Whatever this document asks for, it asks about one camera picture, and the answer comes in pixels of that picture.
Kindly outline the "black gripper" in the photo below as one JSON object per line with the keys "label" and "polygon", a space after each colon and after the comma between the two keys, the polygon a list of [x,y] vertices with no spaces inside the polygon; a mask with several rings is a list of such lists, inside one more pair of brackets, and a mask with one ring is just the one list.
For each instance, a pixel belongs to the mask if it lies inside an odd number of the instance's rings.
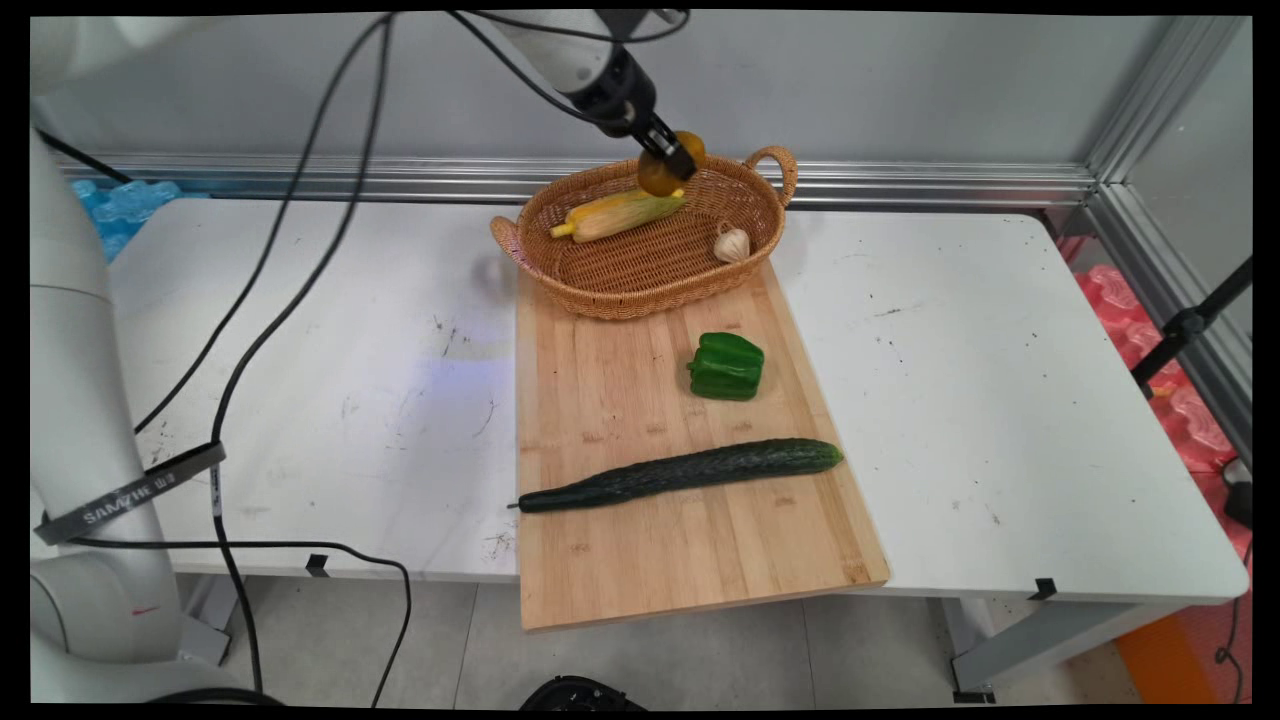
{"label": "black gripper", "polygon": [[564,96],[607,137],[637,137],[640,183],[687,183],[698,172],[698,155],[658,117],[655,86],[625,47],[612,47],[585,86]]}

